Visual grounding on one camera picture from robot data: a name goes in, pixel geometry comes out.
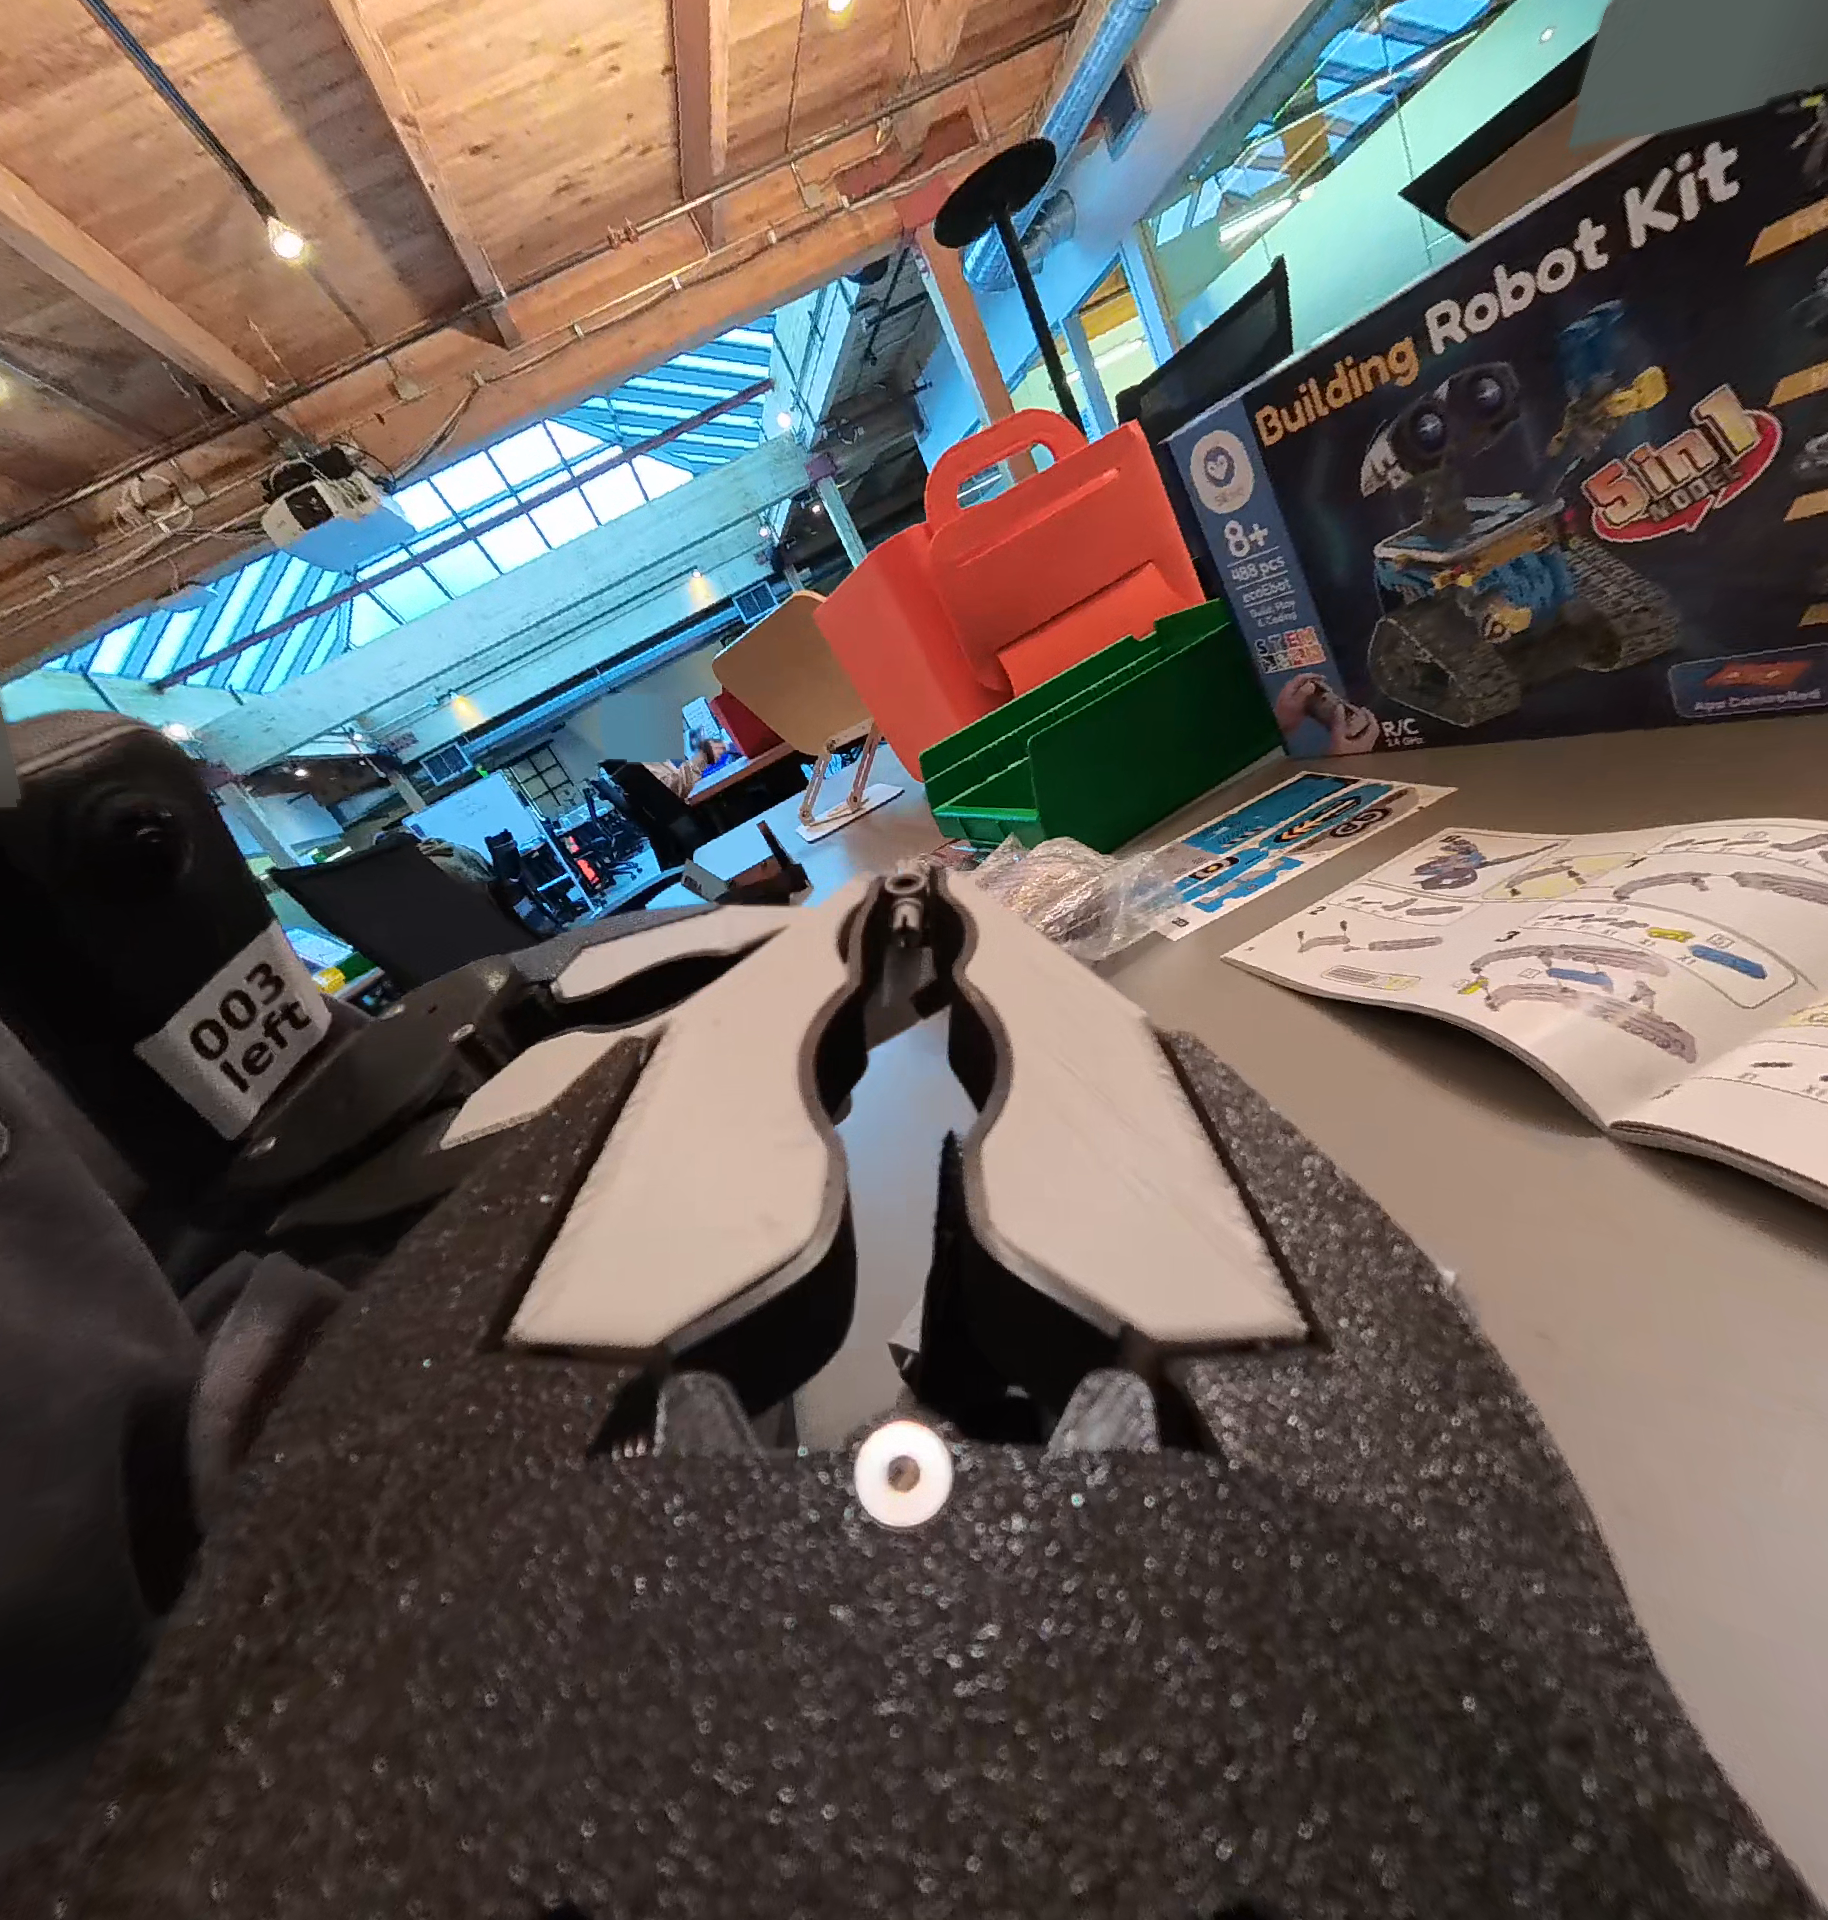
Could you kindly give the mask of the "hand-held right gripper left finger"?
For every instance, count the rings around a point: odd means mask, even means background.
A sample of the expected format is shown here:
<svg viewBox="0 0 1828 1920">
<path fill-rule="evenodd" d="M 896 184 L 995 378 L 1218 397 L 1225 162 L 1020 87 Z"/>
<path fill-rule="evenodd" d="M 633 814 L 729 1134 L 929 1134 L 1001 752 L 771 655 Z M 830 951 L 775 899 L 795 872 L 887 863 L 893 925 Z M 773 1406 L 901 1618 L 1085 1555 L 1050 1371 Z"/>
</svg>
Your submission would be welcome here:
<svg viewBox="0 0 1828 1920">
<path fill-rule="evenodd" d="M 661 1030 L 506 1326 L 506 1347 L 654 1379 L 714 1373 L 770 1419 L 853 1323 L 830 1106 L 863 1072 L 855 879 Z"/>
</svg>

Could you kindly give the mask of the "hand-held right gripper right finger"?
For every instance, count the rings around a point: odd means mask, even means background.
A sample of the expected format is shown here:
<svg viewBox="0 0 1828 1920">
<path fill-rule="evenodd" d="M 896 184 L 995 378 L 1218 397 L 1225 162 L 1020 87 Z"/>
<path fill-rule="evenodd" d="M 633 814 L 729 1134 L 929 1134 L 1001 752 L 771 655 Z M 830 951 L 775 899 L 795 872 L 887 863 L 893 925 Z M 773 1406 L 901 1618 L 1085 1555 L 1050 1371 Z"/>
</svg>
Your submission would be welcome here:
<svg viewBox="0 0 1828 1920">
<path fill-rule="evenodd" d="M 1308 1350 L 1308 1308 L 1152 1021 L 974 882 L 927 876 L 950 1069 L 913 1393 L 956 1422 L 1048 1422 L 1093 1373 Z"/>
</svg>

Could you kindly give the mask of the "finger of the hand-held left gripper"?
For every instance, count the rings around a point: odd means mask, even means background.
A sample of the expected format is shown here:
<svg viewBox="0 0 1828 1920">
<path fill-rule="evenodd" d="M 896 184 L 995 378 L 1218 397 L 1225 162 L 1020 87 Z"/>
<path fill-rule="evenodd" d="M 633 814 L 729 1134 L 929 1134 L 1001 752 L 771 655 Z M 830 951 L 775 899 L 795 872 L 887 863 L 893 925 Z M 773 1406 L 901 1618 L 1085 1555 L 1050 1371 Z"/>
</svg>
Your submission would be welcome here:
<svg viewBox="0 0 1828 1920">
<path fill-rule="evenodd" d="M 650 1046 L 659 1038 L 659 1030 L 569 1030 L 530 1046 L 466 1097 L 440 1140 L 440 1148 L 448 1152 L 491 1140 L 541 1117 L 614 1049 L 622 1044 Z"/>
<path fill-rule="evenodd" d="M 797 919 L 790 905 L 646 910 L 611 939 L 580 947 L 549 984 L 552 1000 L 564 1012 L 661 1012 Z"/>
</svg>

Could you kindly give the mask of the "grey desk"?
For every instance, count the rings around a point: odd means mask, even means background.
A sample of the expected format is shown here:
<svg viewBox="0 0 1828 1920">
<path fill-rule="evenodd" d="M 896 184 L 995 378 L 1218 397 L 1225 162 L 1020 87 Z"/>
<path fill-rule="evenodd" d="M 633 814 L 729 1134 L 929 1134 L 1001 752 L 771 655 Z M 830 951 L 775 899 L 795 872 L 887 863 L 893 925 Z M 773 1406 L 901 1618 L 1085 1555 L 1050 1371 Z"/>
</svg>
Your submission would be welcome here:
<svg viewBox="0 0 1828 1920">
<path fill-rule="evenodd" d="M 1425 752 L 1380 777 L 1449 796 L 1103 973 L 1454 1281 L 1592 1504 L 1670 1688 L 1828 1905 L 1828 1212 L 1620 1148 L 1493 1044 L 1223 961 L 1445 828 L 1828 820 L 1828 713 Z"/>
</svg>

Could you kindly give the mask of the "black electronic device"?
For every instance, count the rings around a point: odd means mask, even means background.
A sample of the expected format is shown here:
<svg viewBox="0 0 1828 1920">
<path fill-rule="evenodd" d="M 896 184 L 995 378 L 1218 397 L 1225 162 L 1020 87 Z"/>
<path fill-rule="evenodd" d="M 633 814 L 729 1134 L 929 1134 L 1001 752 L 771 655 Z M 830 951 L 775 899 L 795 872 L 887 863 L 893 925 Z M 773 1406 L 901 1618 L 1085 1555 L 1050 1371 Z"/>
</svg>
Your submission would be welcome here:
<svg viewBox="0 0 1828 1920">
<path fill-rule="evenodd" d="M 716 876 L 699 859 L 690 859 L 681 886 L 716 907 L 786 905 L 811 892 L 804 867 L 784 854 L 768 854 L 729 876 Z"/>
</svg>

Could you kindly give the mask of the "clear plastic bag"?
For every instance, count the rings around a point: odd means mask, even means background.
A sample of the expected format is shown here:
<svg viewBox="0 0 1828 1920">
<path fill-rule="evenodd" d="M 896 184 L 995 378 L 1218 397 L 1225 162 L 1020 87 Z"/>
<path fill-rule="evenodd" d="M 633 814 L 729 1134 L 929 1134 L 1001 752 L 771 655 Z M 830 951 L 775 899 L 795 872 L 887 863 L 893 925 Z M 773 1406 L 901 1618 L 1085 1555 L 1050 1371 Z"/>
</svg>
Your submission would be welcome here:
<svg viewBox="0 0 1828 1920">
<path fill-rule="evenodd" d="M 1182 915 L 1183 874 L 1185 863 L 1170 852 L 1104 854 L 1071 836 L 1024 847 L 1012 835 L 971 879 L 1075 961 L 1097 966 Z"/>
</svg>

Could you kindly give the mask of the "tan board on white stand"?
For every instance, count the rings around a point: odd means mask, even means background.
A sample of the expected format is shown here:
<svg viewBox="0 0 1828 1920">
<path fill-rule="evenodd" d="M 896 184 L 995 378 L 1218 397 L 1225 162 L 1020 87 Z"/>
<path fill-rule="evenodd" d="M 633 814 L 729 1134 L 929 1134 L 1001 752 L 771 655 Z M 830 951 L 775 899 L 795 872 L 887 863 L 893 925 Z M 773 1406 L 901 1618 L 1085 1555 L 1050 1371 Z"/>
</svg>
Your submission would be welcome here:
<svg viewBox="0 0 1828 1920">
<path fill-rule="evenodd" d="M 879 723 L 819 627 L 818 612 L 823 601 L 811 591 L 788 597 L 723 646 L 710 664 L 725 694 L 775 732 L 790 752 L 811 757 L 799 803 L 799 835 L 806 845 L 849 828 L 857 818 L 901 796 L 901 787 L 873 781 L 881 747 Z M 860 749 L 851 787 L 839 803 L 822 807 L 830 764 L 849 747 Z"/>
</svg>

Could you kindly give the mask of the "blue sticker sheet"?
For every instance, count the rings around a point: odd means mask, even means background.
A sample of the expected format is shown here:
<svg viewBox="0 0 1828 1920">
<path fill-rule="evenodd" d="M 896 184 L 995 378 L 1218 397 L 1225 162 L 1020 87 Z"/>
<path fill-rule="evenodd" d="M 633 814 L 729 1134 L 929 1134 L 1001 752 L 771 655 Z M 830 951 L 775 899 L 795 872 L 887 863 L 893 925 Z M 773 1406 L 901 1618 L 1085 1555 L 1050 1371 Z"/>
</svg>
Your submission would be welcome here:
<svg viewBox="0 0 1828 1920">
<path fill-rule="evenodd" d="M 1167 942 L 1261 899 L 1352 844 L 1451 798 L 1451 785 L 1299 774 L 1159 852 L 1152 932 Z"/>
</svg>

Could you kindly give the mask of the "green storage bin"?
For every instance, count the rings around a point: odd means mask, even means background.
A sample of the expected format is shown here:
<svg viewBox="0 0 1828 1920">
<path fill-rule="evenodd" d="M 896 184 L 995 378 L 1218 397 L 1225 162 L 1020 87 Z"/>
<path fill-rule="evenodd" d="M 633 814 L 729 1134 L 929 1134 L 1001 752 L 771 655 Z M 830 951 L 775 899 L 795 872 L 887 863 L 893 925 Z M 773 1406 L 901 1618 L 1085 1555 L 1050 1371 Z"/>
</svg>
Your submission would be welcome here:
<svg viewBox="0 0 1828 1920">
<path fill-rule="evenodd" d="M 1279 752 L 1222 601 L 1161 617 L 921 756 L 946 836 L 1116 852 Z"/>
</svg>

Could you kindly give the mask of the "orange plastic container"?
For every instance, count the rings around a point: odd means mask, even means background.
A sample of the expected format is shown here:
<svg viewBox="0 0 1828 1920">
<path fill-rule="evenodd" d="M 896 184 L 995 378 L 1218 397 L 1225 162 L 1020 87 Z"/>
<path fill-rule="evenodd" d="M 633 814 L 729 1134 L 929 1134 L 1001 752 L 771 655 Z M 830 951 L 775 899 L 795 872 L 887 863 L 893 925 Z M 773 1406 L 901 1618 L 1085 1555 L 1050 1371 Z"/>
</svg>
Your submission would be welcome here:
<svg viewBox="0 0 1828 1920">
<path fill-rule="evenodd" d="M 908 773 L 927 749 L 1204 601 L 1139 423 L 1100 440 L 1012 413 L 946 451 L 925 518 L 815 612 Z"/>
</svg>

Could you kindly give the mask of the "white instruction booklet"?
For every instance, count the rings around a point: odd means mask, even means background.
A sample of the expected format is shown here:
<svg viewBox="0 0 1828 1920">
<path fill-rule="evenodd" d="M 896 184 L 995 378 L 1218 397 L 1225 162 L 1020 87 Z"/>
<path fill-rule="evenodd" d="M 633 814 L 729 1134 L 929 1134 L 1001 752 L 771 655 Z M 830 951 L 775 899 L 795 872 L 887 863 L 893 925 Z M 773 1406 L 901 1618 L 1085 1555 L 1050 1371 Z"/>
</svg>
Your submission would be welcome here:
<svg viewBox="0 0 1828 1920">
<path fill-rule="evenodd" d="M 1828 1212 L 1828 823 L 1444 830 L 1228 962 L 1464 1030 L 1607 1135 Z"/>
</svg>

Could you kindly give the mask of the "white ceiling-mounted device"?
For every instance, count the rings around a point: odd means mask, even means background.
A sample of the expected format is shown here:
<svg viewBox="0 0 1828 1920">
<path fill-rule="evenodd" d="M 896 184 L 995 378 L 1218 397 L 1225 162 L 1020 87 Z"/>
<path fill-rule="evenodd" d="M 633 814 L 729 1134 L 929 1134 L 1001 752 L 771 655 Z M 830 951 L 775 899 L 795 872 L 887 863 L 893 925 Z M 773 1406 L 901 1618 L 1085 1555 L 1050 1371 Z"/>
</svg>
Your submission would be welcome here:
<svg viewBox="0 0 1828 1920">
<path fill-rule="evenodd" d="M 260 530 L 279 553 L 335 575 L 355 575 L 415 537 L 384 477 L 352 443 L 287 459 L 263 477 Z"/>
</svg>

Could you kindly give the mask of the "black monitor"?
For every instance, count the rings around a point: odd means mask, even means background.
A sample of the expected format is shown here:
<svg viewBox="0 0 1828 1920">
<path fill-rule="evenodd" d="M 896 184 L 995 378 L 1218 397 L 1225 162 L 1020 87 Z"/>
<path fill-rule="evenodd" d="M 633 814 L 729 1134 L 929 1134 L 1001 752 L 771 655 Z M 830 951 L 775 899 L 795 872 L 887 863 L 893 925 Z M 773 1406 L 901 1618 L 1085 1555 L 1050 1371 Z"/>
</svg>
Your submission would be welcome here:
<svg viewBox="0 0 1828 1920">
<path fill-rule="evenodd" d="M 1289 262 L 1272 267 L 1142 383 L 1121 389 L 1116 419 L 1165 442 L 1203 413 L 1239 395 L 1293 352 Z"/>
</svg>

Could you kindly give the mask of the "black round-top pole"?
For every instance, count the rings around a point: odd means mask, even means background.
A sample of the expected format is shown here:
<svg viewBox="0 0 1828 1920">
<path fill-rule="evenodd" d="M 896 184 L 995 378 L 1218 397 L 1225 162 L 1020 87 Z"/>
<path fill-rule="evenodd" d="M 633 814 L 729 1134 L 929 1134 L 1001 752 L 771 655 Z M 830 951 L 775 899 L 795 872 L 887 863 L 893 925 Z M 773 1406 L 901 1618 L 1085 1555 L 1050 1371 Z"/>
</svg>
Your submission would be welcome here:
<svg viewBox="0 0 1828 1920">
<path fill-rule="evenodd" d="M 1046 136 L 1026 138 L 977 167 L 942 205 L 932 234 L 934 242 L 954 253 L 967 252 L 972 242 L 994 237 L 1003 255 L 1023 307 L 1032 335 L 1040 350 L 1056 403 L 1072 426 L 1083 430 L 1083 419 L 1058 347 L 1053 346 L 1052 327 L 1046 319 L 1040 288 L 1024 260 L 1018 215 L 1038 202 L 1056 167 L 1056 146 Z"/>
</svg>

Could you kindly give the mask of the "toy robot kit box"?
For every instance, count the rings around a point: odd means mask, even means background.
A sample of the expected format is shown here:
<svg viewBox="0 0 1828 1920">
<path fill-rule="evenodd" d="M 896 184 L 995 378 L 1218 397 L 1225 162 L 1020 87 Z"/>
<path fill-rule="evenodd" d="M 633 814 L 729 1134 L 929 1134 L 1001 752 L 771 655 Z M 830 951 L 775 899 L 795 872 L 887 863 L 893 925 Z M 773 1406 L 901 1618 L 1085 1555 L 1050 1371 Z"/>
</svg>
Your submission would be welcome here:
<svg viewBox="0 0 1828 1920">
<path fill-rule="evenodd" d="M 1165 442 L 1279 749 L 1828 711 L 1828 84 L 1655 135 Z"/>
</svg>

